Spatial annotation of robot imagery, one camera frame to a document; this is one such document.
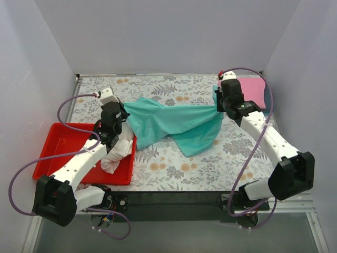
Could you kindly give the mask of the teal t shirt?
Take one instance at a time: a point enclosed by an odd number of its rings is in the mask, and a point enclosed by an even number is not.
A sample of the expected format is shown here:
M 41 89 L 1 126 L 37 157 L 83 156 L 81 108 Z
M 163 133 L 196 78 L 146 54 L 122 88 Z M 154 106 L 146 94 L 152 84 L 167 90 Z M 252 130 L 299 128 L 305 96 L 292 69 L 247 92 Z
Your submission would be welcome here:
M 224 119 L 216 104 L 164 106 L 141 97 L 124 107 L 130 114 L 127 121 L 137 138 L 138 150 L 170 136 L 185 157 L 210 149 Z

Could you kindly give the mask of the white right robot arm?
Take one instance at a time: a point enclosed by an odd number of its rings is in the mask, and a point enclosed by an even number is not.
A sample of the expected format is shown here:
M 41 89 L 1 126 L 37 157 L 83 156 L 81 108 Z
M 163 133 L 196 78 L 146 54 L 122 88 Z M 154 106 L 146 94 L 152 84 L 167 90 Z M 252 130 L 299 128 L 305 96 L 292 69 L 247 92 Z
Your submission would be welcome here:
M 215 90 L 218 112 L 224 112 L 246 131 L 265 152 L 274 170 L 268 179 L 240 186 L 232 200 L 241 207 L 253 207 L 274 197 L 285 200 L 313 188 L 315 158 L 289 144 L 271 126 L 259 106 L 245 101 L 239 80 L 223 78 Z

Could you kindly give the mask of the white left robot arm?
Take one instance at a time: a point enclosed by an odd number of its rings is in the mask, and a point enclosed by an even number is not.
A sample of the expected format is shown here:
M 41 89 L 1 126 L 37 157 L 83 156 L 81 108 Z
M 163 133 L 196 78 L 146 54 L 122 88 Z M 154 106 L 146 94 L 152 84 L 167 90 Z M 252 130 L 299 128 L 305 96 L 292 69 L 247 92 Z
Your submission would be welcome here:
M 110 206 L 108 187 L 102 184 L 82 190 L 77 187 L 106 155 L 114 161 L 129 155 L 132 142 L 120 138 L 128 116 L 121 102 L 108 102 L 102 106 L 101 119 L 95 123 L 93 133 L 79 153 L 51 176 L 43 175 L 37 180 L 33 213 L 65 227 L 79 211 Z

